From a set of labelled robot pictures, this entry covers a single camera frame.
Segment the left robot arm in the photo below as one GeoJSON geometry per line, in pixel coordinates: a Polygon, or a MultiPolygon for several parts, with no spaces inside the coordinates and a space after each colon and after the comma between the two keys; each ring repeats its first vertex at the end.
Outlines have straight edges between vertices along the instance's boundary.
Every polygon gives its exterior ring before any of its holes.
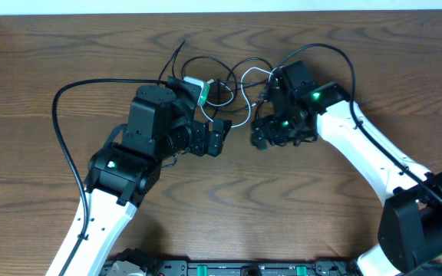
{"type": "Polygon", "coordinates": [[[160,178],[163,161],[180,151],[218,156],[229,120],[194,119],[209,83],[193,77],[139,80],[127,123],[113,128],[91,157],[85,178],[75,176],[80,202],[49,275],[97,275],[115,241],[160,178]]]}

